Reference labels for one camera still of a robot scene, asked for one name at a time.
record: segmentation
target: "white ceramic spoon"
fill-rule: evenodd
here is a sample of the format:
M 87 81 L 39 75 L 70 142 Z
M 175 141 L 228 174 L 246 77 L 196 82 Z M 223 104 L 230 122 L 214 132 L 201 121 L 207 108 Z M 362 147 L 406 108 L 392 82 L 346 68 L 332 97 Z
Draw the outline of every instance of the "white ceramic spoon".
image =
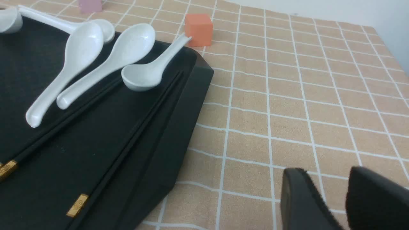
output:
M 127 28 L 117 39 L 104 63 L 79 79 L 57 97 L 60 109 L 68 108 L 85 91 L 112 72 L 145 57 L 155 43 L 155 30 L 149 24 L 136 24 Z
M 58 94 L 98 57 L 102 47 L 103 33 L 99 25 L 85 23 L 74 30 L 65 47 L 63 69 L 26 112 L 26 120 L 31 127 L 41 124 L 45 112 Z
M 182 34 L 156 60 L 144 65 L 128 65 L 122 69 L 122 80 L 133 91 L 146 91 L 160 84 L 162 75 L 173 57 L 192 37 Z
M 0 10 L 0 34 L 11 34 L 19 31 L 23 26 L 23 18 L 15 7 Z
M 72 34 L 76 28 L 84 24 L 74 23 L 61 18 L 56 18 L 51 15 L 45 14 L 43 12 L 22 5 L 18 5 L 18 8 L 20 10 L 21 15 L 23 15 L 24 17 L 28 17 L 41 23 L 53 26 L 68 34 Z M 104 19 L 95 19 L 91 20 L 90 22 L 96 23 L 101 27 L 105 43 L 109 43 L 110 41 L 112 41 L 112 39 L 115 36 L 115 28 L 112 25 L 112 23 Z

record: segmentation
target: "beige checkered tablecloth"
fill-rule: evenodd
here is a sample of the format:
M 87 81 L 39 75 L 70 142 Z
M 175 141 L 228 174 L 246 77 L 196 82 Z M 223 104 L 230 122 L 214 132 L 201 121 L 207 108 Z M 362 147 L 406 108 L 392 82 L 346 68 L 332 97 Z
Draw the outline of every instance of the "beige checkered tablecloth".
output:
M 409 78 L 371 27 L 289 16 L 223 0 L 0 0 L 66 20 L 150 23 L 157 40 L 208 14 L 213 45 L 195 48 L 215 75 L 174 190 L 139 230 L 281 229 L 281 177 L 305 168 L 348 228 L 353 165 L 409 187 Z

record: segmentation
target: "black tray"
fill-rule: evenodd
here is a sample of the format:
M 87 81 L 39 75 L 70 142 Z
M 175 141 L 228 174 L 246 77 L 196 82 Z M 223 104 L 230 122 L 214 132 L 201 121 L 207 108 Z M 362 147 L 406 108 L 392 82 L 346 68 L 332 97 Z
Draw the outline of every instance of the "black tray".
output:
M 126 161 L 104 181 L 108 186 L 100 190 L 95 205 L 87 203 L 70 229 L 133 230 L 173 188 L 213 76 L 213 70 L 195 53 L 198 59 L 176 106 L 177 90 L 151 120 Z

